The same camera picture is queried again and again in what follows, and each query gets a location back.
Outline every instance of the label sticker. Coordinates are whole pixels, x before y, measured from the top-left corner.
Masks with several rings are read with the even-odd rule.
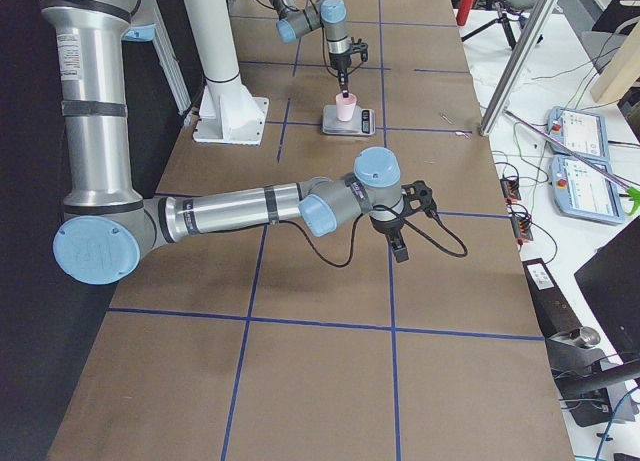
[[[555,286],[555,284],[553,284],[553,281],[551,281],[551,278],[549,278],[549,275],[547,274],[547,271],[544,269],[544,266],[542,264],[530,264],[527,266],[527,269],[529,270],[529,274],[531,274],[531,277],[533,278],[533,282],[536,283],[536,286],[538,286],[538,289],[549,289]]]
[[[80,54],[79,35],[58,35],[58,61],[60,62],[60,79],[62,81],[78,81],[82,79],[82,56]]]

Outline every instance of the white pillar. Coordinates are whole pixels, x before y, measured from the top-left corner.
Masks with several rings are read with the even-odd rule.
[[[242,84],[225,0],[184,0],[207,86],[196,141],[259,144],[269,101]]]

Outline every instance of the blue joint cap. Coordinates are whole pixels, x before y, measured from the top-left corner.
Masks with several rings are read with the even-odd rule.
[[[79,216],[58,230],[53,255],[62,270],[78,281],[110,284],[135,269],[140,247],[120,223],[101,216]]]
[[[356,158],[353,172],[360,181],[373,188],[388,188],[400,181],[396,155],[379,146],[362,151]]]
[[[343,0],[326,0],[320,6],[320,17],[325,23],[340,23],[347,19],[347,8]]]
[[[124,41],[145,42],[153,41],[156,36],[156,25],[136,26],[127,31],[122,38]]]
[[[338,220],[331,206],[321,197],[310,194],[298,204],[302,219],[317,238],[331,233],[338,227]]]
[[[295,30],[286,19],[281,19],[280,21],[278,21],[276,23],[276,28],[278,28],[278,34],[280,35],[280,39],[283,43],[293,43],[296,39],[298,39]]]

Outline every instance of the black wall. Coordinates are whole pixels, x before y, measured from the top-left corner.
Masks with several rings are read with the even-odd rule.
[[[190,93],[201,68],[182,0],[158,0]],[[70,180],[55,32],[38,0],[0,0],[0,460],[40,460],[115,285],[60,271],[51,242]],[[182,119],[151,43],[124,45],[134,187],[153,194]]]

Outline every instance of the blue tape line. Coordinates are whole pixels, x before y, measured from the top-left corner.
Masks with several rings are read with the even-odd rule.
[[[399,23],[399,22],[393,22],[393,21],[386,21],[386,22],[381,23],[381,24],[391,25],[391,26],[423,26],[423,27],[427,27],[427,28],[456,28],[456,29],[460,29],[455,24]]]
[[[470,218],[511,219],[511,216],[508,214],[460,213],[457,211],[438,211],[438,214],[444,214],[445,216],[466,216]]]
[[[246,316],[237,316],[233,314],[213,314],[213,313],[195,313],[185,311],[169,311],[161,309],[139,309],[139,308],[108,308],[110,313],[130,313],[130,314],[151,314],[156,316],[178,316],[183,318],[207,318],[207,319],[231,319],[233,321],[246,321]]]
[[[278,145],[278,154],[276,161],[279,163],[282,157],[282,148],[284,147],[284,133],[287,130],[287,118],[289,117],[289,107],[291,106],[291,98],[287,98],[287,107],[284,110],[284,121],[282,122],[282,131],[280,131],[280,144]]]
[[[238,61],[238,64],[265,64],[275,66],[293,66],[293,63],[285,63],[284,61]]]
[[[382,35],[382,0],[378,0],[378,31],[380,31],[380,84],[381,84],[381,96],[382,96],[382,139],[383,146],[387,145],[387,101],[385,98],[384,90],[384,52],[382,46],[384,46],[384,39]]]
[[[544,341],[543,336],[526,336],[520,334],[474,333],[471,331],[446,331],[440,329],[395,328],[399,333],[434,334],[439,336],[458,336],[463,338],[510,339],[518,341]]]
[[[382,34],[382,0],[378,0],[378,30],[380,31],[380,66],[384,67],[384,39]],[[384,147],[387,147],[387,112],[384,89],[384,69],[380,70],[382,95],[382,133]],[[402,461],[402,436],[400,432],[400,389],[398,386],[398,346],[396,336],[396,299],[395,281],[393,278],[393,259],[391,249],[387,249],[387,269],[389,272],[389,309],[391,321],[391,364],[393,369],[393,414],[396,443],[396,461]]]
[[[172,198],[199,198],[201,194],[184,194],[184,193],[155,193],[154,196],[170,196]]]
[[[284,61],[238,61],[239,64],[257,64],[257,65],[265,65],[265,66],[293,66],[294,68],[296,66],[300,66],[303,68],[322,68],[324,69],[326,66],[324,64],[315,64],[315,63],[299,63],[299,62],[294,62],[294,63],[286,63]],[[380,69],[384,69],[386,71],[391,71],[391,68],[383,68],[381,66],[360,66],[358,69],[365,69],[365,70],[380,70]]]
[[[293,126],[313,126],[314,128],[322,126],[320,123],[307,123],[304,121],[289,121],[288,124]]]
[[[280,319],[280,318],[264,318],[264,317],[252,317],[251,321],[258,323],[272,323],[272,324],[291,324],[294,326],[316,326],[321,328],[346,328],[346,329],[363,329],[369,331],[391,331],[388,326],[376,326],[373,324],[349,324],[349,323],[335,323],[325,321],[307,321],[302,319]]]
[[[272,18],[269,16],[250,16],[250,15],[233,15],[229,16],[231,19],[264,19],[269,21],[277,21],[278,18]],[[424,26],[429,28],[456,28],[455,24],[433,24],[433,23],[399,23],[393,21],[347,21],[348,24],[372,24],[372,25],[393,25],[393,26]]]
[[[473,134],[473,131],[463,131],[461,129],[436,129],[436,128],[385,128],[387,131],[416,131],[423,133],[465,133]]]
[[[240,377],[242,375],[242,366],[244,364],[244,355],[247,350],[247,341],[249,339],[249,327],[251,326],[251,313],[253,312],[253,303],[256,299],[256,291],[258,290],[258,279],[260,278],[260,267],[262,265],[262,255],[264,253],[264,244],[267,239],[267,226],[262,228],[262,239],[260,240],[260,249],[258,251],[258,259],[256,261],[256,270],[253,276],[253,285],[251,286],[251,297],[249,298],[249,309],[247,310],[247,320],[244,325],[244,333],[242,335],[242,346],[240,347],[240,357],[238,359],[238,367],[236,369],[236,377],[233,383],[233,392],[231,395],[231,404],[229,405],[229,414],[227,416],[227,427],[224,433],[224,442],[222,444],[222,453],[220,460],[227,459],[227,450],[229,449],[229,437],[231,434],[231,425],[233,424],[233,414],[236,409],[236,401],[238,399],[238,389],[240,387]]]
[[[452,71],[446,69],[414,69],[416,73],[469,74],[469,71]]]
[[[391,250],[387,250],[389,270],[389,305],[391,308],[391,364],[393,367],[393,413],[396,434],[396,461],[402,460],[402,436],[400,431],[400,387],[398,382],[398,343],[396,336],[396,296],[393,277],[393,258]]]
[[[254,316],[238,316],[232,314],[213,314],[213,313],[198,313],[188,311],[171,311],[160,309],[140,309],[140,308],[108,308],[107,312],[111,313],[126,313],[126,314],[148,314],[152,316],[176,316],[183,318],[208,318],[208,319],[221,319],[231,321],[251,321],[255,323],[265,324],[290,324],[295,326],[317,326],[323,328],[339,328],[339,329],[356,329],[356,330],[370,330],[370,331],[395,331],[402,333],[415,333],[415,334],[429,334],[429,335],[441,335],[441,336],[459,336],[459,337],[480,337],[480,338],[496,338],[496,339],[515,339],[525,341],[542,341],[543,337],[538,336],[524,336],[519,334],[501,334],[501,333],[478,333],[473,331],[448,331],[438,329],[426,329],[426,328],[407,328],[396,326],[376,326],[373,324],[350,324],[350,323],[337,323],[337,322],[325,322],[325,321],[310,321],[304,319],[285,319],[285,318],[268,318],[268,317],[254,317]]]

